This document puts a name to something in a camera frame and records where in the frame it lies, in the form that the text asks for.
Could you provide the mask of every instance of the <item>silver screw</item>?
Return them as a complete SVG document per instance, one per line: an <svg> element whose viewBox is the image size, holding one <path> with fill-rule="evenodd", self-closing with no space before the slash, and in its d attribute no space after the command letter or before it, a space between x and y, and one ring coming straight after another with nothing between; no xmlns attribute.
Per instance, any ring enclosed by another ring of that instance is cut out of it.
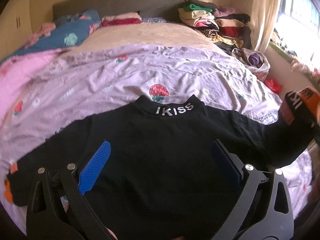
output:
<svg viewBox="0 0 320 240"><path fill-rule="evenodd" d="M254 167L251 165L251 164L247 164L245 166L245 168L248 170L248 171L253 171Z"/></svg>
<svg viewBox="0 0 320 240"><path fill-rule="evenodd" d="M281 169L275 169L275 172L276 172L276 174L278 174L278 175L282 175Z"/></svg>
<svg viewBox="0 0 320 240"><path fill-rule="evenodd" d="M67 166L68 170L74 170L75 167L76 167L76 165L74 163L70 163Z"/></svg>
<svg viewBox="0 0 320 240"><path fill-rule="evenodd" d="M38 173L39 173L39 174L42 174L42 173L44 173L44 171L45 171L45 168L44 168L44 167L41 167L41 168L39 168Z"/></svg>

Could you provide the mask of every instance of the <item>curtain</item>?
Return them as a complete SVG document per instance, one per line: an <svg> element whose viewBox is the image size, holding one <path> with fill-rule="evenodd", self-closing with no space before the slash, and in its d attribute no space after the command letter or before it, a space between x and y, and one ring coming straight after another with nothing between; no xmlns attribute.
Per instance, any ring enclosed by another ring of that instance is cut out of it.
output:
<svg viewBox="0 0 320 240"><path fill-rule="evenodd" d="M252 49L264 53L269 44L281 0L253 0L250 29Z"/></svg>

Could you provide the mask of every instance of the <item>pink comforter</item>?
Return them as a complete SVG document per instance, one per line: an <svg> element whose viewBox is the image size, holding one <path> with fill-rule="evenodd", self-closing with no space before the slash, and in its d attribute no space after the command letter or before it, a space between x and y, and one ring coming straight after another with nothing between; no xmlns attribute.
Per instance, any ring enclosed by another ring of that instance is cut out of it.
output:
<svg viewBox="0 0 320 240"><path fill-rule="evenodd" d="M64 51L66 49L52 49L15 56L0 65L0 128L2 128L7 111L32 79L33 73L43 68Z"/></svg>

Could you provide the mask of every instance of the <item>red plastic bag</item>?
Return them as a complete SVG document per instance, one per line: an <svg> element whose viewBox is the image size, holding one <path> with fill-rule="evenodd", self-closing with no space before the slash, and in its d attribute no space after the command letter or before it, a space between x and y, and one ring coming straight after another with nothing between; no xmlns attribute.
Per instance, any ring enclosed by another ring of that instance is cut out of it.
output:
<svg viewBox="0 0 320 240"><path fill-rule="evenodd" d="M279 95L282 90L282 85L279 85L275 78L265 80L264 84L270 88L270 90Z"/></svg>

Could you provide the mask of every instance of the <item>headboard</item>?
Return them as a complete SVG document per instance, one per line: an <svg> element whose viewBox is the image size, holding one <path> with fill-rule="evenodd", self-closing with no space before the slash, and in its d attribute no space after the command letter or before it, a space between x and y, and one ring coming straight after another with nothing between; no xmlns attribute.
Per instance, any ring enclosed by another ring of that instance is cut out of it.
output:
<svg viewBox="0 0 320 240"><path fill-rule="evenodd" d="M162 17L180 21L178 8L185 0L65 0L52 6L53 19L96 9L100 17L140 11L142 17Z"/></svg>

